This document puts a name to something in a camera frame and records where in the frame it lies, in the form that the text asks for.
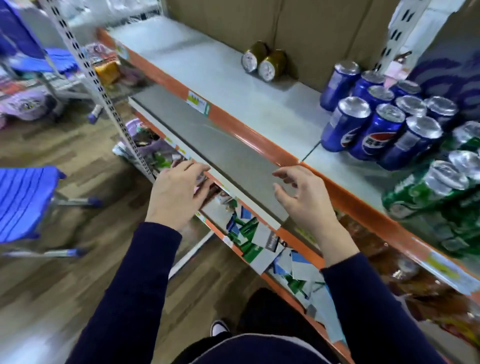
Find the wooden floor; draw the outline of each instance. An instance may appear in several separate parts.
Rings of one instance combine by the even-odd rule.
[[[131,119],[126,103],[119,105]],[[151,184],[111,149],[113,124],[86,121],[89,107],[72,104],[58,125],[16,121],[0,130],[0,166],[55,165],[68,175],[59,191],[97,196],[102,209],[64,207],[44,229],[42,246],[77,246],[77,260],[0,257],[0,363],[63,363],[102,298],[146,214]],[[177,259],[208,229],[196,218],[182,231]],[[219,239],[211,239],[170,280],[153,363],[170,363],[208,335],[213,319],[235,321],[265,283]]]

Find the shoe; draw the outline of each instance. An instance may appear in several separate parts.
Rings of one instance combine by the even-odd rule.
[[[230,332],[227,324],[222,320],[215,320],[210,327],[210,336],[217,336],[222,332]]]

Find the pepsi logo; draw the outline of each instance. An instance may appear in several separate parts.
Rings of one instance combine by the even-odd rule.
[[[342,139],[340,140],[340,144],[342,145],[342,147],[347,147],[350,144],[353,138],[355,138],[355,136],[357,135],[357,132],[359,129],[360,127],[352,129],[348,133],[346,133],[344,136],[342,136]]]
[[[380,132],[366,135],[361,143],[362,149],[366,154],[373,155],[376,149],[383,148],[396,132]]]

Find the person's left hand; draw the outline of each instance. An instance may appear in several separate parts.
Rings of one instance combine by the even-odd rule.
[[[145,221],[177,231],[183,228],[202,206],[214,183],[206,179],[197,192],[193,192],[197,177],[209,169],[206,164],[185,160],[176,167],[161,171],[152,188]]]

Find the navy blue sleeve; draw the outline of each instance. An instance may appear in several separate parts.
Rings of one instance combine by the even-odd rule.
[[[180,233],[166,226],[139,225],[66,364],[151,362],[168,274],[180,241]]]
[[[363,254],[322,273],[356,364],[445,364]]]

